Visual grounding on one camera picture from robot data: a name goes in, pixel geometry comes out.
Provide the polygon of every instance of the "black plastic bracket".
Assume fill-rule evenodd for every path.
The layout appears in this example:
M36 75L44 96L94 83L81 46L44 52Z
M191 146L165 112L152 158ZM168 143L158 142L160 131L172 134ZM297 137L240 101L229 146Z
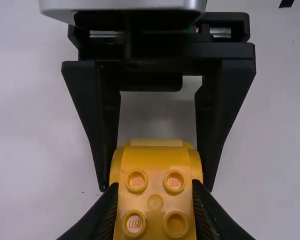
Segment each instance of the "black plastic bracket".
M68 37L79 61L62 64L62 74L87 134L99 188L109 187L117 148L120 91L176 92L183 76L203 76L195 94L197 150L204 185L211 192L229 131L256 75L255 46L245 13L208 12L196 22L199 33L135 32L107 43L70 26ZM213 38L207 29L231 28L231 37Z
M120 92L107 79L107 66L95 60L65 61L61 72L90 142L99 188L104 192L117 148Z
M210 192L225 141L255 75L253 60L222 60L214 73L203 77L202 86L195 93L197 150L204 185Z

